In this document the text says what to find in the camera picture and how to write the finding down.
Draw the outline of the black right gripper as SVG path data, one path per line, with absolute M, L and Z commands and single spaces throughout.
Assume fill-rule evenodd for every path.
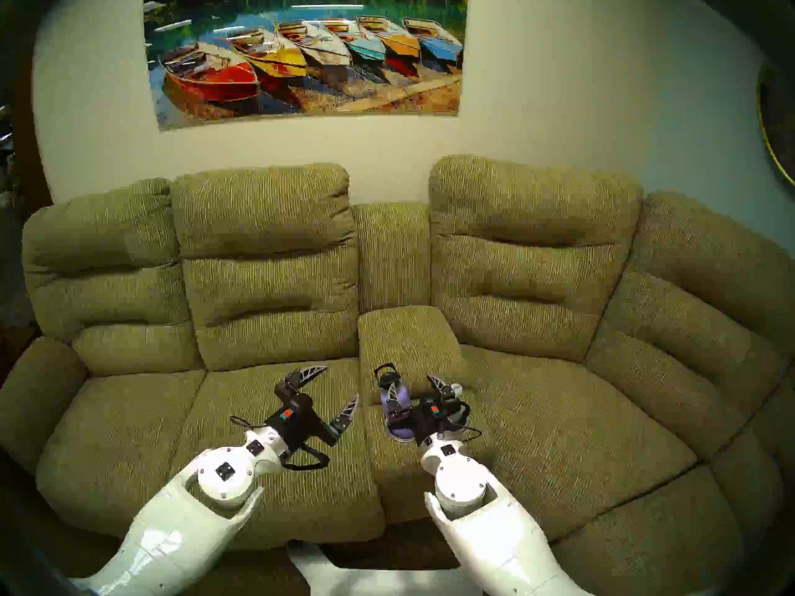
M 401 420 L 401 435 L 417 446 L 431 442 L 436 434 L 460 434 L 467 428 L 469 403 L 457 400 L 453 386 L 435 375 L 428 375 L 435 400 L 422 399 L 412 405 Z M 385 391 L 386 415 L 399 415 L 404 410 L 404 386 L 392 382 Z

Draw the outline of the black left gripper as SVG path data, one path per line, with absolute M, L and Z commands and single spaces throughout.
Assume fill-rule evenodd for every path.
M 287 381 L 278 382 L 274 388 L 281 407 L 269 416 L 265 426 L 279 434 L 289 452 L 315 451 L 308 440 L 317 438 L 328 447 L 334 447 L 354 420 L 359 404 L 359 394 L 348 401 L 340 413 L 331 421 L 324 422 L 315 412 L 311 396 L 301 392 L 305 386 L 328 371 L 328 366 L 307 366 L 287 375 Z

